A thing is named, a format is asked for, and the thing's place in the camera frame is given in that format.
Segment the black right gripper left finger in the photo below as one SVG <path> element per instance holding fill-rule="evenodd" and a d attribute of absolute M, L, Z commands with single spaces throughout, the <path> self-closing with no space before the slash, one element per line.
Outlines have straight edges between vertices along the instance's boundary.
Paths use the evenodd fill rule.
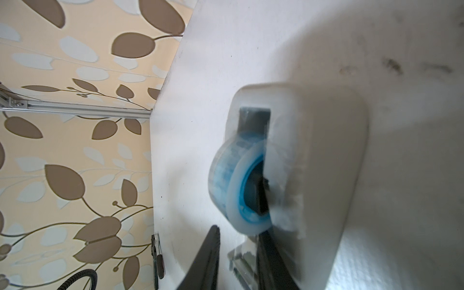
<path fill-rule="evenodd" d="M 221 233 L 213 225 L 178 290 L 217 290 Z"/>

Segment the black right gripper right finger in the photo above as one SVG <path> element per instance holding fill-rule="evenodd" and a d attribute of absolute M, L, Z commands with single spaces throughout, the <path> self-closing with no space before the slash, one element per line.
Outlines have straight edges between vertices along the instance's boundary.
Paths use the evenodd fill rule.
<path fill-rule="evenodd" d="M 260 290 L 299 289 L 268 231 L 258 236 L 257 275 Z"/>

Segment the clear tape strip pulled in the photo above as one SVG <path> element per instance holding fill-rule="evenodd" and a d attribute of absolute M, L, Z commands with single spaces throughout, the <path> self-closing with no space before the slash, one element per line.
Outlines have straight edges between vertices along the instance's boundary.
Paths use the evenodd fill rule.
<path fill-rule="evenodd" d="M 243 290 L 258 290 L 259 288 L 255 254 L 256 250 L 249 250 L 240 245 L 227 255 L 229 270 Z"/>

